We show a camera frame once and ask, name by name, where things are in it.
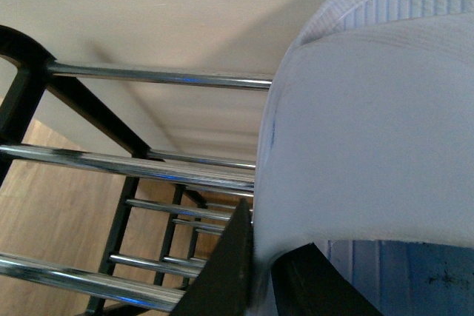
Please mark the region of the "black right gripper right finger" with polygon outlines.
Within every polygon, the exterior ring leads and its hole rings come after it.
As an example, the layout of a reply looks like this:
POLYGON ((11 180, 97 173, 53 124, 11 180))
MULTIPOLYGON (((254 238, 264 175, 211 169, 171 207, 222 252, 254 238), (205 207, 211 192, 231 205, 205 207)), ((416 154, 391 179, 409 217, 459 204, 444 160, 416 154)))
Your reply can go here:
POLYGON ((313 244, 278 258, 271 268, 279 315, 380 315, 313 244))

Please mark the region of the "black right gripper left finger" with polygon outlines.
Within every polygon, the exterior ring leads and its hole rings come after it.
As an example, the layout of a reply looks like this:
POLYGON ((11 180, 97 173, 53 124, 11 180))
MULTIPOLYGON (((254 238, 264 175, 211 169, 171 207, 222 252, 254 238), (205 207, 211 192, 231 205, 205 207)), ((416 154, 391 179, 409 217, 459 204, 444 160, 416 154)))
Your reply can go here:
POLYGON ((253 227, 241 199, 210 259, 171 315, 244 315, 251 290, 253 227))

